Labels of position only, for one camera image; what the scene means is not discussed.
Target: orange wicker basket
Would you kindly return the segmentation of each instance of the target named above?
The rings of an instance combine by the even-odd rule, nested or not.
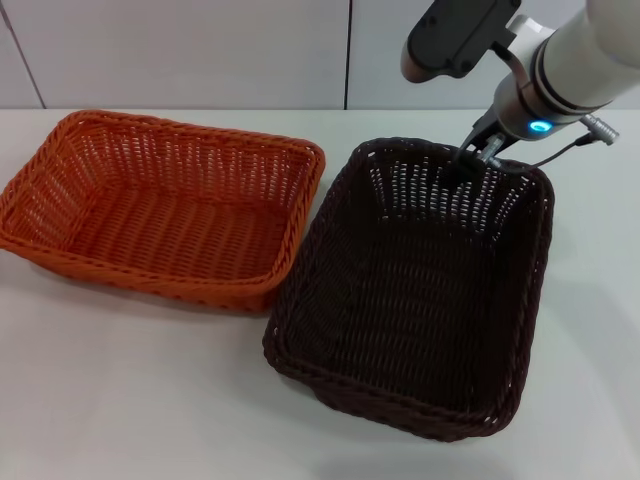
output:
[[[76,112],[2,193],[0,247],[79,280],[264,310],[324,165],[304,140]]]

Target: white table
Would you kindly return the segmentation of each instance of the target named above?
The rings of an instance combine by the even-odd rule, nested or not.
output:
[[[67,111],[0,111],[0,183]],[[314,211],[361,141],[459,143],[479,111],[157,111],[303,137],[327,154]],[[266,317],[63,280],[0,253],[0,479],[640,479],[640,111],[614,147],[546,168],[554,240],[522,405],[453,445],[334,412],[262,356]],[[509,155],[534,162],[569,128]]]

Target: white wall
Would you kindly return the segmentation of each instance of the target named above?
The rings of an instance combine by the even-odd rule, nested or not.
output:
[[[3,0],[47,107],[342,108],[348,0]]]
[[[0,16],[0,108],[40,107],[11,31]]]
[[[489,52],[466,78],[440,77],[413,85],[400,74],[400,52],[430,0],[354,0],[349,108],[488,107],[507,67]],[[585,0],[523,0],[520,13],[557,28]],[[640,91],[618,99],[617,108],[640,108]]]

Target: cable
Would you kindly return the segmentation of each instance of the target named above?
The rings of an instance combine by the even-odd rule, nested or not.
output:
[[[520,173],[528,173],[528,172],[531,172],[532,170],[535,170],[536,168],[540,168],[543,165],[546,165],[547,163],[550,163],[550,162],[554,161],[559,156],[564,155],[565,153],[567,153],[573,147],[582,147],[584,145],[589,145],[589,144],[595,142],[596,140],[597,139],[591,133],[587,133],[586,135],[583,135],[582,137],[580,137],[580,138],[576,139],[575,141],[571,142],[569,145],[564,147],[562,150],[554,153],[549,158],[545,158],[541,162],[535,163],[533,165],[527,165],[526,167],[509,167],[509,166],[504,165],[500,160],[495,160],[495,159],[494,159],[495,162],[492,162],[492,165],[497,170],[500,170],[503,173],[510,173],[510,174],[516,174],[516,175],[520,174]]]

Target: blue indicator light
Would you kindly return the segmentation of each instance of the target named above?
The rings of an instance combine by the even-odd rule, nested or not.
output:
[[[547,133],[553,128],[553,125],[544,120],[535,120],[529,123],[529,130],[535,133]]]

